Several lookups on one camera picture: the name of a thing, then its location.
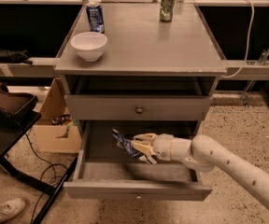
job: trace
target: black table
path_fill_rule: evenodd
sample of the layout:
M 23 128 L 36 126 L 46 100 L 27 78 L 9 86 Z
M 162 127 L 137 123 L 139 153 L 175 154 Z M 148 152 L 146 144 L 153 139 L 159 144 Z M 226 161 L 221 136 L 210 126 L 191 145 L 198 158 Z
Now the black table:
M 25 135 L 25 133 L 40 119 L 40 113 L 31 111 L 25 119 L 21 122 L 21 127 L 9 127 L 0 121 L 0 165 L 5 168 L 6 171 L 17 180 L 38 189 L 50 197 L 47 199 L 46 203 L 42 207 L 41 211 L 38 213 L 33 223 L 41 223 L 44 216 L 50 210 L 53 202 L 56 200 L 57 196 L 63 188 L 63 183 L 67 181 L 70 175 L 73 173 L 77 159 L 74 159 L 67 169 L 66 173 L 62 177 L 59 184 L 51 186 L 41 180 L 38 180 L 32 176 L 24 174 L 23 172 L 17 170 L 6 158 L 7 152 L 16 145 L 16 143 Z

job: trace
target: person's foot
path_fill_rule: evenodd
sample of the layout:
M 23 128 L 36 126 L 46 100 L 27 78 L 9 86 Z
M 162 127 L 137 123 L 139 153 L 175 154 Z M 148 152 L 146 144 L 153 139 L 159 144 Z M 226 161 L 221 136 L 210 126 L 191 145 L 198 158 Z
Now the person's foot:
M 0 203 L 0 223 L 8 221 L 19 214 L 26 206 L 26 201 L 21 198 Z

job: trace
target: drawer knob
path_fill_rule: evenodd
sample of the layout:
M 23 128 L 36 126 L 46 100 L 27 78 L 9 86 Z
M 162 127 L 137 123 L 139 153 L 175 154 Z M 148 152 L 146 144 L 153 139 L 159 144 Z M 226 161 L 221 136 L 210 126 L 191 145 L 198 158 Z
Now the drawer knob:
M 143 113 L 143 108 L 141 106 L 138 106 L 135 110 L 136 114 L 142 114 Z

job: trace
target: dresser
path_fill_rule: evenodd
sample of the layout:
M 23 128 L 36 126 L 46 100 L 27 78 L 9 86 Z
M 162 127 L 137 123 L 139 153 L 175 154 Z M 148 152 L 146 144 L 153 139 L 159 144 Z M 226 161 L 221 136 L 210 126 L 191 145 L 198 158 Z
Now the dresser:
M 222 60 L 193 4 L 176 4 L 172 22 L 159 21 L 159 4 L 103 3 L 107 49 L 96 62 L 69 44 L 55 67 L 65 101 L 82 134 L 72 198 L 202 201 L 211 188 L 177 162 L 133 160 L 118 149 L 112 129 L 195 135 L 212 103 Z M 85 9 L 73 35 L 89 31 Z

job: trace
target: white bowl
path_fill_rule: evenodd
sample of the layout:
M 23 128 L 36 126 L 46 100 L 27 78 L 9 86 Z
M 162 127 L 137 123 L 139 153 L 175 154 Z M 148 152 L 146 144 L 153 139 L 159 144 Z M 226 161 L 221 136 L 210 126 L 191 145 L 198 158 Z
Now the white bowl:
M 106 51 L 107 38 L 96 32 L 86 32 L 72 37 L 70 44 L 76 54 L 88 62 L 98 60 Z

